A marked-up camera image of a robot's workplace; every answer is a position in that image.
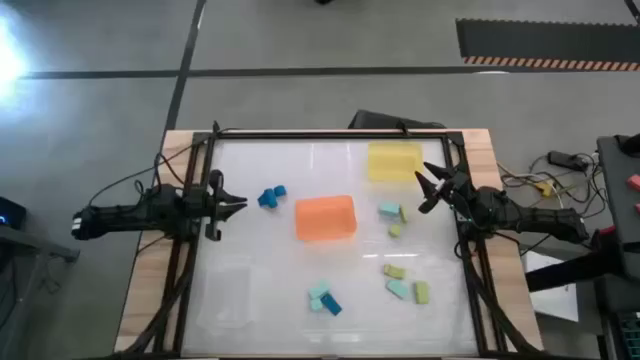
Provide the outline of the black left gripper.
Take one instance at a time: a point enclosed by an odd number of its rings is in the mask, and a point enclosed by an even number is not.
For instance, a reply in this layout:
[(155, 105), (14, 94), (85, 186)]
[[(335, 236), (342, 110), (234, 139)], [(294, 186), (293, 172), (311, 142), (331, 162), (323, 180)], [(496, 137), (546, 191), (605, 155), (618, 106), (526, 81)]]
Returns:
[(221, 240), (221, 231), (217, 228), (218, 205), (221, 206), (221, 220), (226, 222), (231, 216), (247, 206), (245, 197), (229, 194), (223, 189), (224, 176), (220, 170), (214, 169), (208, 174), (208, 180), (192, 187), (183, 197), (185, 215), (189, 219), (208, 218), (205, 236), (212, 241)]

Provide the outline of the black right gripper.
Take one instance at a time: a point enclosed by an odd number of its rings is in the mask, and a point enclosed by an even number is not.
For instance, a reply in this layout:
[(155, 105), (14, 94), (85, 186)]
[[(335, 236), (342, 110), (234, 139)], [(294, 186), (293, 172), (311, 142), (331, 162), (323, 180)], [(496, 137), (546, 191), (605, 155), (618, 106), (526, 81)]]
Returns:
[(424, 162), (424, 166), (439, 181), (433, 183), (420, 172), (415, 172), (424, 195), (424, 202), (418, 207), (418, 211), (427, 214), (438, 204), (439, 200), (443, 200), (467, 222), (474, 223), (475, 220), (469, 205), (474, 195), (470, 177), (464, 172), (454, 171), (453, 168), (439, 167), (429, 162)]

